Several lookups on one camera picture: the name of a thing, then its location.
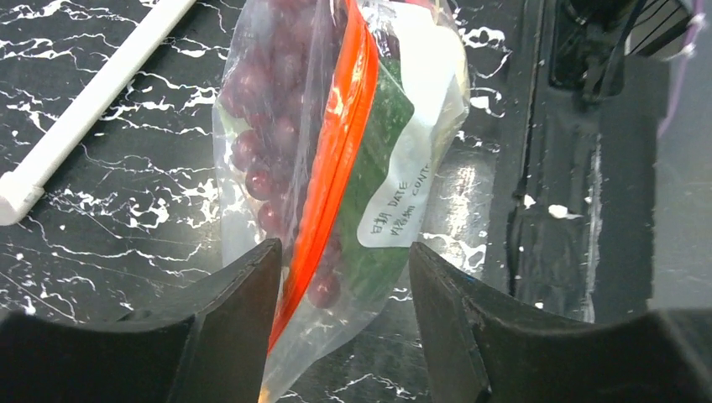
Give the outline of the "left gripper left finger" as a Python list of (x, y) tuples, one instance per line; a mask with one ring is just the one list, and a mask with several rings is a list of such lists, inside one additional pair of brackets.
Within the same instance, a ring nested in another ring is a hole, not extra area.
[(1, 314), (4, 402), (255, 402), (280, 288), (269, 239), (146, 309), (70, 324)]

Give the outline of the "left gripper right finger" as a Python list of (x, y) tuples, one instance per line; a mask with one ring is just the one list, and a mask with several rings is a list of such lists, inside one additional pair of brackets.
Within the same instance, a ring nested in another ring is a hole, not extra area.
[(423, 243), (408, 265), (435, 402), (711, 399), (708, 309), (578, 322), (466, 275)]

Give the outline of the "fake green cucumber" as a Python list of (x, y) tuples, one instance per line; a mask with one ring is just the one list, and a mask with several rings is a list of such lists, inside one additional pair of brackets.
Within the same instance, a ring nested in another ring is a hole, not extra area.
[(358, 300), (384, 300), (407, 261), (405, 247), (364, 247), (357, 229), (369, 201), (385, 183), (396, 140), (413, 112), (402, 91), (401, 63), (382, 59), (369, 120), (337, 220), (343, 284)]

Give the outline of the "clear zip top bag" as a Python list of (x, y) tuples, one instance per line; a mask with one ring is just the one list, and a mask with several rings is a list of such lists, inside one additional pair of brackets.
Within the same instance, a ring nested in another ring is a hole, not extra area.
[(280, 293), (259, 400), (277, 401), (318, 359), (353, 339), (382, 311), (342, 280), (338, 215), (369, 120), (380, 61), (400, 62), (414, 112), (396, 140), (385, 183), (357, 229), (367, 248), (416, 241), (435, 174), (469, 114), (469, 72), (445, 1), (342, 1), (348, 22), (332, 76), (306, 205)]

